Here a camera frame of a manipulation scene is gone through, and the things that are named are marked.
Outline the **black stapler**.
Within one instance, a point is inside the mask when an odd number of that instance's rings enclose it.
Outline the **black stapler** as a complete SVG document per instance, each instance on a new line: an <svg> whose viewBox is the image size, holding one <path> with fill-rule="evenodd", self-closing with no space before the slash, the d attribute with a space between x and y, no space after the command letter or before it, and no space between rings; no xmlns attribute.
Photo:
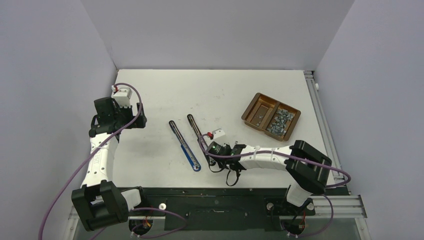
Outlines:
<svg viewBox="0 0 424 240"><path fill-rule="evenodd" d="M200 131L200 129L199 129L199 127L198 127L198 125L197 125L197 123L196 123L193 115L192 114L188 114L187 115L187 120L188 120L191 128L193 129L196 137L199 138L202 135L202 133L201 133L201 131ZM212 167L212 166L215 166L216 165L216 162L210 156L204 154L204 157L205 157L205 159L206 159L209 167Z"/></svg>

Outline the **blue stapler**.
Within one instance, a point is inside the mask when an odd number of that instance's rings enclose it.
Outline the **blue stapler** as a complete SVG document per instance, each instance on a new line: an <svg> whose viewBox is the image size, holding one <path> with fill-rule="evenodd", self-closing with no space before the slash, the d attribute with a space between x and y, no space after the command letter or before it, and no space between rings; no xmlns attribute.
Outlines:
<svg viewBox="0 0 424 240"><path fill-rule="evenodd" d="M181 132L179 131L176 123L173 120L170 120L168 122L172 132L174 133L174 135L177 137L179 143L180 143L180 147L184 153L184 155L186 156L192 170L194 172L199 172L202 168L200 163L198 162L197 158L195 157L195 155L193 154L192 150L190 149L189 145L187 144L187 142L185 141L184 137L182 136Z"/></svg>

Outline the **brown plastic tray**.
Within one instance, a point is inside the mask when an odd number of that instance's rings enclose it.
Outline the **brown plastic tray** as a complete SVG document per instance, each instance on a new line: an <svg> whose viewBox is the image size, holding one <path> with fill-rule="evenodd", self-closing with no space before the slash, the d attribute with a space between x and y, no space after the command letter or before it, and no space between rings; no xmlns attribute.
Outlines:
<svg viewBox="0 0 424 240"><path fill-rule="evenodd" d="M288 128L288 131L284 137L278 137L266 131L267 126L271 122L272 117L278 109L286 109L291 113L294 113L294 119L291 122L291 125ZM271 98L260 92L256 93L248 107L245 109L244 113L241 116L241 119L244 123L260 132L263 132L265 135L278 140L288 141L296 127L296 124L301 116L301 111L289 106L283 102L280 102L274 98Z"/></svg>

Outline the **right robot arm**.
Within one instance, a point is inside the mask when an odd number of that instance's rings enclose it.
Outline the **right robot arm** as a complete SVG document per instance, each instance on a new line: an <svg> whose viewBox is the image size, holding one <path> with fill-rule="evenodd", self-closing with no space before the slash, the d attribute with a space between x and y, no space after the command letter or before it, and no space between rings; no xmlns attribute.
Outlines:
<svg viewBox="0 0 424 240"><path fill-rule="evenodd" d="M201 150L224 167L240 173L250 169L284 171L292 177L282 207L297 213L311 195L326 192L332 160L303 140L285 147L261 147L245 144L219 144L212 141Z"/></svg>

